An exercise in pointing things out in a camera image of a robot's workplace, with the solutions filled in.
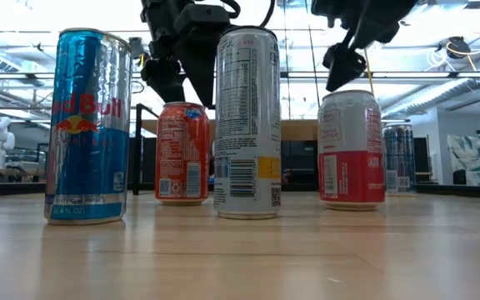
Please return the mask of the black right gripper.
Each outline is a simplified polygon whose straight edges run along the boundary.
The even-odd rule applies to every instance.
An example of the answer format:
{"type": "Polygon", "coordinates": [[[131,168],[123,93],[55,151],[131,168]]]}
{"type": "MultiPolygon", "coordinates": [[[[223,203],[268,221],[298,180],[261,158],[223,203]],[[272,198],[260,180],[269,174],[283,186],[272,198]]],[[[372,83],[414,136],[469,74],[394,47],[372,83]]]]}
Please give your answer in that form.
{"type": "Polygon", "coordinates": [[[322,65],[328,69],[326,89],[335,92],[359,78],[365,70],[365,58],[353,49],[371,43],[389,43],[418,0],[312,0],[311,13],[327,19],[333,28],[337,19],[347,31],[342,43],[332,45],[322,65]]]}

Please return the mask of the black horizontal overhead beam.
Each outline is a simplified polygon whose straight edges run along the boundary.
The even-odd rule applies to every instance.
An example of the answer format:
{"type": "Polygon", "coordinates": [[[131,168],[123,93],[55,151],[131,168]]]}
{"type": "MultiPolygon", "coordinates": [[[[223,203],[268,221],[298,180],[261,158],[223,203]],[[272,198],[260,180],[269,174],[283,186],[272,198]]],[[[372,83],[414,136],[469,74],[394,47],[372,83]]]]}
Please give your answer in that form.
{"type": "MultiPolygon", "coordinates": [[[[281,72],[282,78],[327,78],[327,72],[281,72]]],[[[479,78],[480,72],[372,72],[372,78],[379,79],[444,79],[479,78]]],[[[54,79],[52,72],[3,72],[0,79],[54,79]]]]}

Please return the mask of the white teal patterned panel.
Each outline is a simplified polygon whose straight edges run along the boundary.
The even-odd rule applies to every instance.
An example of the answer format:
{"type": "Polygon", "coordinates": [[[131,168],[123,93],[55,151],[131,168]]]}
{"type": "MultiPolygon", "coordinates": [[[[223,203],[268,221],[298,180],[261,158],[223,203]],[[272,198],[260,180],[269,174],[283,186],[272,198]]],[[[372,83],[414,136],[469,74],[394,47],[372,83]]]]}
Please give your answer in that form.
{"type": "Polygon", "coordinates": [[[453,183],[480,186],[480,137],[447,136],[453,183]]]}

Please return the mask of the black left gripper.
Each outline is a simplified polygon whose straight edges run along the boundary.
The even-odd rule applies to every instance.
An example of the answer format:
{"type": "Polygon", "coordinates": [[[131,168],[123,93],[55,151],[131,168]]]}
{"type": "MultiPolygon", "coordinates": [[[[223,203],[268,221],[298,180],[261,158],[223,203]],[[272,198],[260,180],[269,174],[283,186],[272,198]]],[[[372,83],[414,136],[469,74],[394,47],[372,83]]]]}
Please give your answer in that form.
{"type": "Polygon", "coordinates": [[[200,0],[140,1],[140,18],[152,35],[149,49],[153,57],[143,66],[142,80],[165,103],[185,102],[183,82],[187,75],[202,105],[210,108],[213,105],[213,74],[219,37],[179,38],[173,28],[184,7],[189,3],[201,4],[200,0]],[[186,75],[181,73],[179,61],[165,58],[178,59],[186,75]]]}

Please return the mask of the blue silver Red Bull can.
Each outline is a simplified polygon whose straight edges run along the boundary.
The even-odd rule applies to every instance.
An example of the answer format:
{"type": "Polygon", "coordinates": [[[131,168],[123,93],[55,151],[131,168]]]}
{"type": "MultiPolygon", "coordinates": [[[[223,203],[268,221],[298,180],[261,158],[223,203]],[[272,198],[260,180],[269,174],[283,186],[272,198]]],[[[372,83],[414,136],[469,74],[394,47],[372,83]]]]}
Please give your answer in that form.
{"type": "Polygon", "coordinates": [[[126,212],[133,61],[127,42],[69,28],[57,42],[44,217],[120,220],[126,212]]]}

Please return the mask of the wooden shelf black metal frame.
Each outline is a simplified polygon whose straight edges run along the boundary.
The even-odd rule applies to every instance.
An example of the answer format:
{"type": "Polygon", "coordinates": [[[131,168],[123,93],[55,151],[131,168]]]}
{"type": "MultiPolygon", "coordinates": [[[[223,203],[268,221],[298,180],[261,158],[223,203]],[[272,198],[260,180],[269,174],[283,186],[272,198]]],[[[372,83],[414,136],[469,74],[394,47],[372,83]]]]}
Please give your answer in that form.
{"type": "MultiPolygon", "coordinates": [[[[135,137],[130,142],[128,188],[134,195],[155,189],[156,150],[155,145],[143,136],[143,131],[155,133],[158,129],[158,116],[150,107],[138,104],[132,108],[136,118],[132,120],[135,137]]],[[[317,141],[318,125],[315,120],[284,120],[283,141],[317,141]]],[[[284,185],[284,192],[315,192],[317,188],[308,185],[284,185]]]]}

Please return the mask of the orange red soda can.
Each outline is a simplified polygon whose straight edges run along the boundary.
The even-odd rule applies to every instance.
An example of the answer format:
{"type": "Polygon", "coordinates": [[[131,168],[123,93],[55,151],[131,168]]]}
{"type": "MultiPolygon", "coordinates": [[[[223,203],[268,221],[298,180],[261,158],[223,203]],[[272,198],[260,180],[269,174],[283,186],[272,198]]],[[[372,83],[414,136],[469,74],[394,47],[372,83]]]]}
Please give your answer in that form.
{"type": "Polygon", "coordinates": [[[205,108],[170,102],[157,120],[155,197],[167,206],[197,206],[208,198],[210,122],[205,108]]]}

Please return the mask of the white red Spindrift can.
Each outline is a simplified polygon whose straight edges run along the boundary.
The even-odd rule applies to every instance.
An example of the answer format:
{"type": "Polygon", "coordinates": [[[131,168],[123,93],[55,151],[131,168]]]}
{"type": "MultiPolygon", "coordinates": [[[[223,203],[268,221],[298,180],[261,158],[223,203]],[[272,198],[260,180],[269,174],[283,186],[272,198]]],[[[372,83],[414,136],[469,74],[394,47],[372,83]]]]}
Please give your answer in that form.
{"type": "Polygon", "coordinates": [[[372,211],[385,202],[382,128],[371,92],[323,98],[317,114],[318,186],[329,208],[372,211]]]}

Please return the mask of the black cabinet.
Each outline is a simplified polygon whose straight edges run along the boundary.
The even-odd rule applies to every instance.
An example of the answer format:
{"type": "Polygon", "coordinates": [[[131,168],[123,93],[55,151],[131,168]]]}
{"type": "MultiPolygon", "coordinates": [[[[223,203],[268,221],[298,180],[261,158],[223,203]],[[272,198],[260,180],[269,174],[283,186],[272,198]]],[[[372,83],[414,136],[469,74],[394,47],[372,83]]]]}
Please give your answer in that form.
{"type": "Polygon", "coordinates": [[[282,141],[282,183],[318,187],[318,143],[282,141]]]}

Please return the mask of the black hanging ceiling device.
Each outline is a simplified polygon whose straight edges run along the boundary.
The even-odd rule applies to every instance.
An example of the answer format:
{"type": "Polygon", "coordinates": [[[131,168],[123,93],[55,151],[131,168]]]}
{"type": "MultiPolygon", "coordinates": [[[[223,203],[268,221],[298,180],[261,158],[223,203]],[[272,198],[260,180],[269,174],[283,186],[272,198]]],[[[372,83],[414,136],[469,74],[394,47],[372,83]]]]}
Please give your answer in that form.
{"type": "Polygon", "coordinates": [[[143,40],[140,37],[130,37],[129,46],[131,47],[132,60],[138,67],[143,68],[145,62],[149,59],[149,54],[143,46],[143,40]]]}

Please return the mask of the white Celsius can black lid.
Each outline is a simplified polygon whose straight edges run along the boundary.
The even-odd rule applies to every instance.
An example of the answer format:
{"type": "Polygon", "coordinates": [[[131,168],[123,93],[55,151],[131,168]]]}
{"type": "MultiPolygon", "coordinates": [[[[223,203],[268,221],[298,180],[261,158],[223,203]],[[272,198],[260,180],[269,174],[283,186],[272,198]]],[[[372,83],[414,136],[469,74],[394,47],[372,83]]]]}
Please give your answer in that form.
{"type": "Polygon", "coordinates": [[[217,47],[214,201],[221,218],[275,218],[281,207],[281,103],[276,35],[232,27],[217,47]]]}

